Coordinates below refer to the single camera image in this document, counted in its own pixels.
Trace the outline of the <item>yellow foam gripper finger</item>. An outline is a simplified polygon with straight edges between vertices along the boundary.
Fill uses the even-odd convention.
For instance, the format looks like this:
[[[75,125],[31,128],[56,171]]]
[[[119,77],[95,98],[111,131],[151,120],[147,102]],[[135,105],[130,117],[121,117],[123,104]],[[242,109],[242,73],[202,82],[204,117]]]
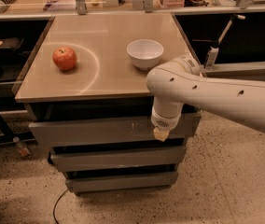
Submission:
[[[154,137],[162,142],[164,142],[168,138],[169,133],[170,132],[168,130],[163,130],[158,127],[153,130]]]

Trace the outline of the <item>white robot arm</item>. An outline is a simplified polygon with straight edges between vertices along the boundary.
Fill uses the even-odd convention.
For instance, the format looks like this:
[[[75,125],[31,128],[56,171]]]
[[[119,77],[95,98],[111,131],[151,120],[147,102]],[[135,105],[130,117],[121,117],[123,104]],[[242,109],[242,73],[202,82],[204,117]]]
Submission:
[[[192,105],[265,133],[265,82],[211,78],[189,56],[151,69],[147,88],[154,96],[154,136],[165,141],[180,120],[183,105]]]

